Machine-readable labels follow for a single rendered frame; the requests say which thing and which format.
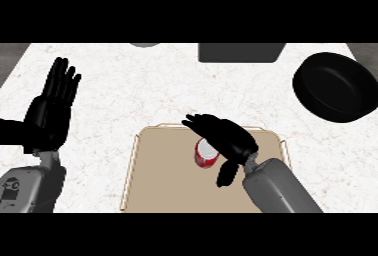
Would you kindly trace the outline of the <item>black pot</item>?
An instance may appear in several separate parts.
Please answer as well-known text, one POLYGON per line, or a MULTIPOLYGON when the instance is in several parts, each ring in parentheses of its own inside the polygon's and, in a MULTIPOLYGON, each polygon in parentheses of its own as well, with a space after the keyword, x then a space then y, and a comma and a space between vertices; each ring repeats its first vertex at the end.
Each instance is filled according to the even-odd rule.
POLYGON ((305 108, 336 123, 356 121, 378 108, 378 80, 361 63, 337 53, 306 58, 293 89, 305 108))

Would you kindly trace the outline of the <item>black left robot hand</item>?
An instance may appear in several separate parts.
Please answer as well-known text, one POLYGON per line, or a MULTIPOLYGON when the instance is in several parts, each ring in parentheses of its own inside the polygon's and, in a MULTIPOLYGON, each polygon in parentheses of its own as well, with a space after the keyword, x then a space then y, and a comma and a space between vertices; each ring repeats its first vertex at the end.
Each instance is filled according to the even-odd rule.
POLYGON ((71 107, 82 75, 68 59, 55 59, 42 94, 33 99, 24 121, 0 118, 0 146, 21 145, 26 154, 57 151, 67 141, 71 107))

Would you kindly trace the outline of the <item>red can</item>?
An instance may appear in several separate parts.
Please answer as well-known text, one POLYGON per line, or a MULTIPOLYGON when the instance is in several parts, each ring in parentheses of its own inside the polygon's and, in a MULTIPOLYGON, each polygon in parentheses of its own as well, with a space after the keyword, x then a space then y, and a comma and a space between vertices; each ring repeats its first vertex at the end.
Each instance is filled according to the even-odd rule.
POLYGON ((219 158, 219 151, 210 145, 206 139, 201 139, 195 145, 195 163, 201 168, 210 168, 219 158))

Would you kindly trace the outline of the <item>beige tray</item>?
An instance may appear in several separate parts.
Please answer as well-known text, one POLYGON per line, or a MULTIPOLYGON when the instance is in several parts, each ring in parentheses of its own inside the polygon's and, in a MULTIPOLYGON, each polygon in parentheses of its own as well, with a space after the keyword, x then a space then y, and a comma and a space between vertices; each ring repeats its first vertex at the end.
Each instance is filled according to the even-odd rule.
POLYGON ((216 180, 224 158, 203 168, 195 163, 200 136, 190 128, 161 124, 135 137, 122 211, 257 213, 260 209, 243 187, 240 173, 228 187, 216 180))

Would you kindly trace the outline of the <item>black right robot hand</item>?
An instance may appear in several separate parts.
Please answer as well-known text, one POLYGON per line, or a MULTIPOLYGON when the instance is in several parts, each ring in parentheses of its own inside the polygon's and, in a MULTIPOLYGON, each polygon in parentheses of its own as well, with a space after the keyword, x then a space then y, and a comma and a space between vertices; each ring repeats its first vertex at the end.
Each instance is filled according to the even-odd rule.
POLYGON ((226 158, 216 184, 219 187, 229 186, 240 166, 247 163, 250 156, 259 151, 253 135, 229 119, 221 119, 210 114, 187 115, 182 124, 207 140, 226 158))

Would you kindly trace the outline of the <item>dark grey box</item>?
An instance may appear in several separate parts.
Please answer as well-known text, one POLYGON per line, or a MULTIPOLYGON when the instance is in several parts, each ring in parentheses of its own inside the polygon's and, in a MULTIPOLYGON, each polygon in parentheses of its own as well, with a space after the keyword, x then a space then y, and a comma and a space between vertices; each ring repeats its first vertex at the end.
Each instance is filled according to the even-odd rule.
POLYGON ((203 63, 274 63, 286 43, 200 43, 203 63))

